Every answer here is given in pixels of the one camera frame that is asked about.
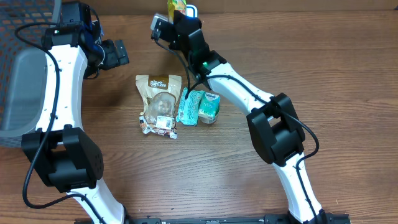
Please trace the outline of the yellow tea bottle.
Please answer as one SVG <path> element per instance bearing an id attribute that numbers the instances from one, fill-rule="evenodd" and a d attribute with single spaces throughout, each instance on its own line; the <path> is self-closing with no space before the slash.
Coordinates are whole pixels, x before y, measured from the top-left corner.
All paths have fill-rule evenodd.
<path id="1" fill-rule="evenodd" d="M 174 22 L 174 12 L 181 12 L 184 16 L 187 15 L 187 2 L 186 0 L 168 0 L 167 10 L 169 15 L 169 22 Z"/>

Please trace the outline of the brown snack bag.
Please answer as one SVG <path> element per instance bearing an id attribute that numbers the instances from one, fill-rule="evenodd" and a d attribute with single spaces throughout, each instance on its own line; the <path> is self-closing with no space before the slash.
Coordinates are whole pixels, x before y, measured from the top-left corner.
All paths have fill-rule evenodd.
<path id="1" fill-rule="evenodd" d="M 180 98 L 182 78 L 178 75 L 138 75 L 136 87 L 143 100 L 139 122 L 144 134 L 177 138 L 175 107 Z"/>

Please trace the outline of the teal Kleenex tissue pack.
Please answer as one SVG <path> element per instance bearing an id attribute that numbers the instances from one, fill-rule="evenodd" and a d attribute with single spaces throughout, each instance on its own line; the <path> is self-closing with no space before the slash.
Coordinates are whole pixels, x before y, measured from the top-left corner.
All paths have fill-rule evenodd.
<path id="1" fill-rule="evenodd" d="M 198 117 L 206 124 L 214 123 L 220 110 L 220 96 L 205 92 L 200 102 Z"/>

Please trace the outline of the teal wet wipes pack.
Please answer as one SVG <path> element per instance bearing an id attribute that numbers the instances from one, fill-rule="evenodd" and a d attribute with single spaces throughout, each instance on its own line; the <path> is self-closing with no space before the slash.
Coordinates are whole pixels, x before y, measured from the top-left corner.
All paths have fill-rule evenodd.
<path id="1" fill-rule="evenodd" d="M 185 87 L 181 94 L 181 99 L 176 115 L 176 122 L 181 122 L 187 126 L 196 126 L 198 122 L 198 108 L 203 98 L 203 90 L 192 90 L 188 98 L 185 98 L 188 88 Z"/>

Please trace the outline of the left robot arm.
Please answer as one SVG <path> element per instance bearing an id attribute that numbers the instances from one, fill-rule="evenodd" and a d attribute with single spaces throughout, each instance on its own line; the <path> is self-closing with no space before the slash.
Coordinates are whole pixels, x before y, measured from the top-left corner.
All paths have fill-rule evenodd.
<path id="1" fill-rule="evenodd" d="M 103 40 L 94 9 L 80 1 L 65 2 L 60 15 L 46 23 L 38 49 L 47 60 L 44 103 L 33 133 L 22 137 L 22 150 L 48 187 L 63 199 L 75 199 L 91 223 L 127 223 L 125 207 L 103 179 L 100 148 L 84 132 L 81 118 L 83 80 L 100 70 L 129 63 L 121 40 Z"/>

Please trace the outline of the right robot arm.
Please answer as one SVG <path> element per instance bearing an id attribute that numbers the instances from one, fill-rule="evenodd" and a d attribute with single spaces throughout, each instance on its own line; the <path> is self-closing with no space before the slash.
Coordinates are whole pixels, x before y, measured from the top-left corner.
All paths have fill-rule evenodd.
<path id="1" fill-rule="evenodd" d="M 289 203 L 291 223 L 326 223 L 327 217 L 310 184 L 303 142 L 311 134 L 316 148 L 319 141 L 296 114 L 291 99 L 284 93 L 274 96 L 248 82 L 218 54 L 210 50 L 197 17 L 174 11 L 173 21 L 156 14 L 150 25 L 152 39 L 164 40 L 197 84 L 224 96 L 246 116 L 254 149 L 260 158 L 273 165 Z"/>

